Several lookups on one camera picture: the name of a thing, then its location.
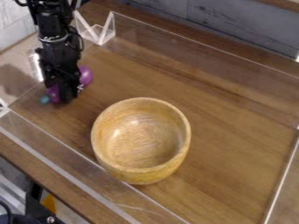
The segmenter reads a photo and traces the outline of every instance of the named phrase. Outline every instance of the bowl rim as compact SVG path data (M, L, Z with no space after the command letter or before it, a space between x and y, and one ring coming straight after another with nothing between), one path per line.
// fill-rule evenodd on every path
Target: bowl rim
M97 146L97 140L95 140L95 135L97 135L97 127L99 126L99 122L105 116L105 114L114 109L115 107L118 107L122 104L126 104L129 102L135 102L135 101L151 101L151 102L159 102L163 105L166 105L167 107L170 107L179 115L179 117L182 118L183 121L183 125L186 128L186 139L182 145L182 148L179 149L178 154L170 159L167 160L165 163L155 165L153 167L146 167L146 168L134 168L134 167L127 167L123 166L118 163L115 163L114 161L106 159L106 157L103 156L103 153L101 152L101 150L98 150L98 146ZM98 116L97 121L94 122L93 125L93 129L91 129L91 144L93 144L93 150L95 152L97 158L98 160L101 160L99 162L105 163L106 165L111 166L114 169L122 171L122 172L133 172L133 173L146 173L146 172L154 172L154 171L159 171L162 170L165 167L169 166L169 164L175 161L178 158L182 157L182 155L187 154L189 149L190 149L190 144L191 144L191 136L193 136L193 130L191 130L191 124L190 121L186 117L186 115L183 114L183 112L167 101L159 100L157 98L153 97L135 97L135 98L129 98L125 99L123 101L119 101L117 103L114 103L113 105L110 105L103 112L101 113L101 115Z

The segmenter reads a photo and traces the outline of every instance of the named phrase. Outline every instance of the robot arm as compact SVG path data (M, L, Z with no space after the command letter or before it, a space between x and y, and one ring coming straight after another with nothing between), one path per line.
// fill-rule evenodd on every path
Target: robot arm
M71 26L73 11L77 0L26 0L21 6L27 6L33 14L33 21L39 27L39 40L42 48L35 51L39 54L39 64L45 85L58 90L54 102L70 102L78 97L82 90L81 69L78 62L83 51L83 40L75 27Z

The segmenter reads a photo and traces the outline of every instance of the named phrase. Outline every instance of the wooden bowl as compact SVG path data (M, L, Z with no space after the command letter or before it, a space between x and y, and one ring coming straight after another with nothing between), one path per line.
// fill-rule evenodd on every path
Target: wooden bowl
M191 143L191 126L169 102L133 98L110 106L91 131L98 161L111 175L147 185L179 168Z

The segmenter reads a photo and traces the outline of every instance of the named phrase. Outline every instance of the clear acrylic enclosure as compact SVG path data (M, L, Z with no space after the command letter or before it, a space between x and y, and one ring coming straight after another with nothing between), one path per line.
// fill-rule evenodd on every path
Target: clear acrylic enclosure
M81 63L95 81L66 105L41 105L46 90L37 85L2 109L0 132L133 223L298 217L298 75L115 12L107 22L89 10L75 16L87 40ZM115 180L90 142L101 112L138 96L169 101L193 130L182 168L149 186Z

